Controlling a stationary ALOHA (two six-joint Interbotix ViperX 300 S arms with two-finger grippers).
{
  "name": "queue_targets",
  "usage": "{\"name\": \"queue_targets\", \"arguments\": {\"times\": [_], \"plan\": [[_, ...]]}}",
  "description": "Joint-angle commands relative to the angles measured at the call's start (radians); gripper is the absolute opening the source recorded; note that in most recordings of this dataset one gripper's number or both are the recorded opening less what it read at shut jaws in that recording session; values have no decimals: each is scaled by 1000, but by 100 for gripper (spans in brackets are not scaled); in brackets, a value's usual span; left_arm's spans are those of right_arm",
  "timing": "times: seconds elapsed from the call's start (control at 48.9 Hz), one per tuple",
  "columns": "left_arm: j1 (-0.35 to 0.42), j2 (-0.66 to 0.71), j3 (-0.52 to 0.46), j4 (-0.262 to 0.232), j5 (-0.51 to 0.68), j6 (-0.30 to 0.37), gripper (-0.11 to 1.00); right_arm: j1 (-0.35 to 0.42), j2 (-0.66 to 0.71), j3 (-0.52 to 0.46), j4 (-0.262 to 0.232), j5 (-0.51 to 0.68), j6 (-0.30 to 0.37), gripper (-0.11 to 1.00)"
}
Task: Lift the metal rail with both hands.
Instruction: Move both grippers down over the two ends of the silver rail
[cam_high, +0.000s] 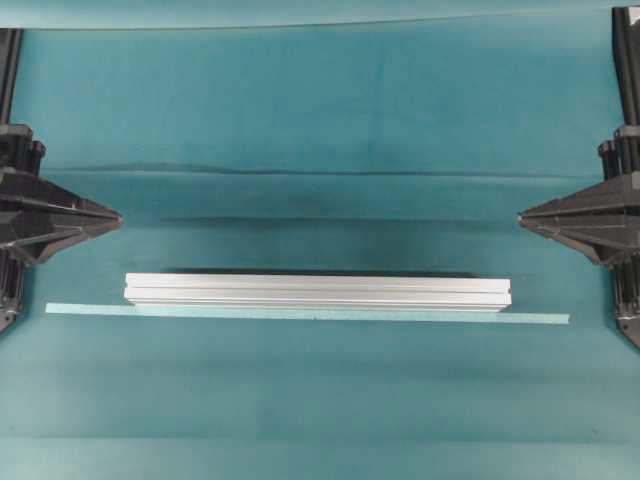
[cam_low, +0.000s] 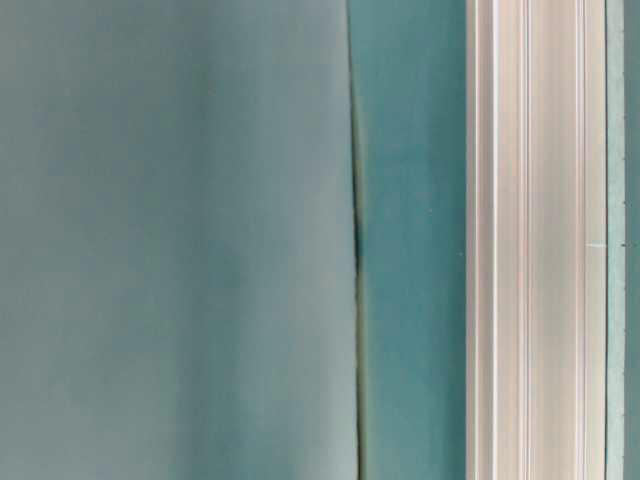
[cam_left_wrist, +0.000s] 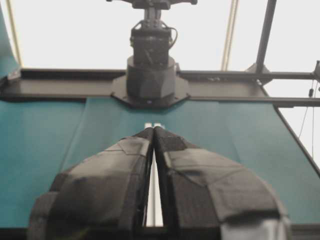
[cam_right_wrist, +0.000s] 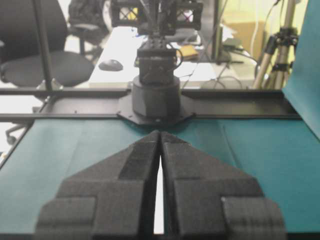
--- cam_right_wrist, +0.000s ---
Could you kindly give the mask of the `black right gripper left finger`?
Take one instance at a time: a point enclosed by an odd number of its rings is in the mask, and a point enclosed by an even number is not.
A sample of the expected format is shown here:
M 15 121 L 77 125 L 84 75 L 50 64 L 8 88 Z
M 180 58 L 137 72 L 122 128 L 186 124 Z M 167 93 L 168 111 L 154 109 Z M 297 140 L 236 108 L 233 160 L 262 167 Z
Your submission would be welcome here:
M 151 237 L 160 133 L 67 178 L 41 209 L 36 237 Z

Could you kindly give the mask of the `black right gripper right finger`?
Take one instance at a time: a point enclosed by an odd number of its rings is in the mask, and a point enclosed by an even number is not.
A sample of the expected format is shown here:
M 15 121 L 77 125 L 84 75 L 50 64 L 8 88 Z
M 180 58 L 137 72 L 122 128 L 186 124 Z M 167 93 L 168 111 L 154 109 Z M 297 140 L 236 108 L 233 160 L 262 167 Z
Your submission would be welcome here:
M 161 134 L 164 230 L 177 237 L 285 237 L 279 206 L 258 180 Z

